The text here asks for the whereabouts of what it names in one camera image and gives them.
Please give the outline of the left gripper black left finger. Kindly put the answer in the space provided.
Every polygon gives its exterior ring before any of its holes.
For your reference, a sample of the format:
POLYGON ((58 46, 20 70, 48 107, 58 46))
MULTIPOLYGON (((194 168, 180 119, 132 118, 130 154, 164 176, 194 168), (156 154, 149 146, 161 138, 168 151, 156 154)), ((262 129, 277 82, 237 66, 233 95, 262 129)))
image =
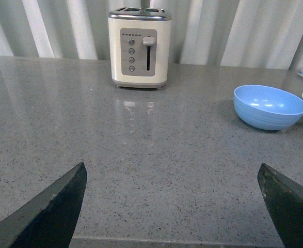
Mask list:
POLYGON ((0 221, 0 247, 69 247, 87 183, 79 163, 0 221))

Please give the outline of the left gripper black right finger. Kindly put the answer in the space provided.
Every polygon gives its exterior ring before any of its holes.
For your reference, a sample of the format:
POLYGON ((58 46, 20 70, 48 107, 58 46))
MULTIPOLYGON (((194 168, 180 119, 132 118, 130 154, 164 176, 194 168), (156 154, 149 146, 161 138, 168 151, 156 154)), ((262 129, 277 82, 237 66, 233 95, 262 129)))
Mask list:
POLYGON ((303 247, 303 186, 262 163, 258 184, 285 247, 303 247))

